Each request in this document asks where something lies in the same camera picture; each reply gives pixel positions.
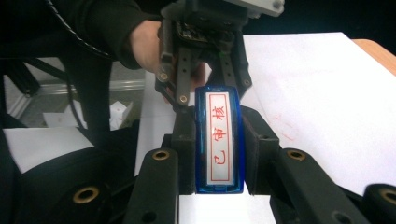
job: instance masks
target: person's hand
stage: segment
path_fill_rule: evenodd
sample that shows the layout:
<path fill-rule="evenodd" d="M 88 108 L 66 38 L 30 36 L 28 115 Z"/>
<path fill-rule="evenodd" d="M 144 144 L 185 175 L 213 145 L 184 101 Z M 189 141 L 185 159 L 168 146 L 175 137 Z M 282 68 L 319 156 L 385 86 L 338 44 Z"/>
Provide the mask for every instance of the person's hand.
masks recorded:
<path fill-rule="evenodd" d="M 143 21 L 129 35 L 132 53 L 139 65 L 154 74 L 160 68 L 159 21 Z"/>

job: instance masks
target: bolt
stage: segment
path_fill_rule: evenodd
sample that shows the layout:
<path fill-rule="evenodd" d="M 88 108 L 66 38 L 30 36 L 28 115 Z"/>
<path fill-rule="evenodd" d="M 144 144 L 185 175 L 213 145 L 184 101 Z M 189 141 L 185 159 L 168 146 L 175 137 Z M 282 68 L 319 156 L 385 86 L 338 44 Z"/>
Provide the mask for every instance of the bolt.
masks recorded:
<path fill-rule="evenodd" d="M 161 73 L 161 74 L 160 74 L 160 77 L 161 77 L 163 80 L 168 79 L 168 75 L 167 75 L 166 73 Z"/>
<path fill-rule="evenodd" d="M 186 103 L 186 102 L 187 102 L 187 97 L 186 97 L 185 95 L 181 95 L 181 96 L 180 96 L 180 101 L 181 101 L 182 103 Z"/>

